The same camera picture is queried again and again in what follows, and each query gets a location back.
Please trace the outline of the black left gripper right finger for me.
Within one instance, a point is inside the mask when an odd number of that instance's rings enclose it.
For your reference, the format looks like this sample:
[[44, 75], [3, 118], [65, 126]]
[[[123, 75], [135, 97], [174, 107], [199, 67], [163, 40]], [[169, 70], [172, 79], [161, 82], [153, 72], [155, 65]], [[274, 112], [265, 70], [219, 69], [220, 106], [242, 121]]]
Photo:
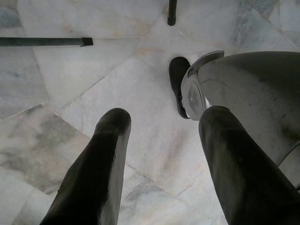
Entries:
[[299, 224], [299, 193], [229, 109], [206, 109], [199, 135], [228, 224]]

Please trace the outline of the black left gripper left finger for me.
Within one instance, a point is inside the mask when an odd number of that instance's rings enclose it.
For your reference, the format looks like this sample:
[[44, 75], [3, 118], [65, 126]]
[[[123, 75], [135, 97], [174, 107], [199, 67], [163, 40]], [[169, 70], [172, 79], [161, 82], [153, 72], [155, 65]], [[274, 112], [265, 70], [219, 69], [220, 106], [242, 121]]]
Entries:
[[131, 117], [121, 108], [105, 113], [67, 171], [43, 225], [116, 225], [123, 188]]

